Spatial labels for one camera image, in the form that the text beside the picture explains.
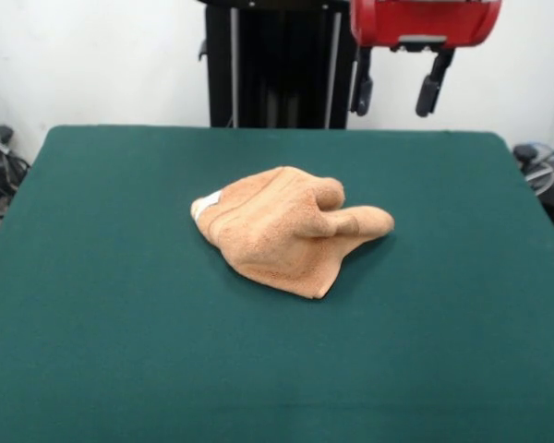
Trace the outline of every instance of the green felt surface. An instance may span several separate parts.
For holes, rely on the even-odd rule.
[[[396,218],[320,302],[190,202],[289,164]],[[0,442],[554,442],[554,230],[489,134],[60,127],[0,231]]]

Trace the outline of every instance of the orange towel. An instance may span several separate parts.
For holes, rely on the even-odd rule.
[[[306,298],[322,298],[347,254],[394,227],[384,210],[341,210],[343,202],[339,181],[286,166],[195,200],[191,215],[241,275]]]

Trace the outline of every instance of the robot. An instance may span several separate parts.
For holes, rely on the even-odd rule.
[[[541,154],[536,145],[517,145],[513,156],[554,224],[554,150]]]
[[[437,55],[416,103],[427,117],[456,49],[484,42],[501,7],[501,0],[199,1],[208,5],[201,55],[211,125],[232,127],[346,127],[349,111],[369,110],[374,47]]]

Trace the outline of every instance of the towel label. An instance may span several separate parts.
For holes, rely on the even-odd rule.
[[[195,210],[195,222],[199,220],[199,217],[209,206],[217,205],[220,202],[220,197],[222,196],[222,191],[214,192],[211,195],[208,195],[199,200],[197,209]]]

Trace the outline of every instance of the red robot part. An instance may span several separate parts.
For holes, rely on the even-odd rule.
[[[486,40],[500,6],[501,0],[352,0],[351,22],[360,46],[430,42],[451,49]]]

